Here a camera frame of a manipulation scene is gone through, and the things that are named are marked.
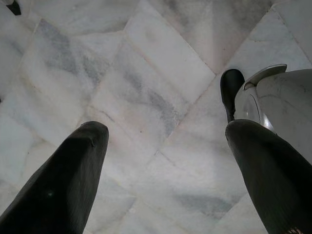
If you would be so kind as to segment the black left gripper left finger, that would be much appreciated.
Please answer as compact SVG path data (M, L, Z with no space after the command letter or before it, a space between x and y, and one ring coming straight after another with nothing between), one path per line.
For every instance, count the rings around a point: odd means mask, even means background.
M2 234L81 234L90 215L109 130L82 124L28 179L0 216Z

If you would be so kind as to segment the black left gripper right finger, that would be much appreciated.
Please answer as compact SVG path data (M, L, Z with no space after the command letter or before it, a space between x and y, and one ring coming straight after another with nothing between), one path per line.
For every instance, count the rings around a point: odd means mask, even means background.
M312 166L284 139L238 119L225 130L253 205L268 233L312 232Z

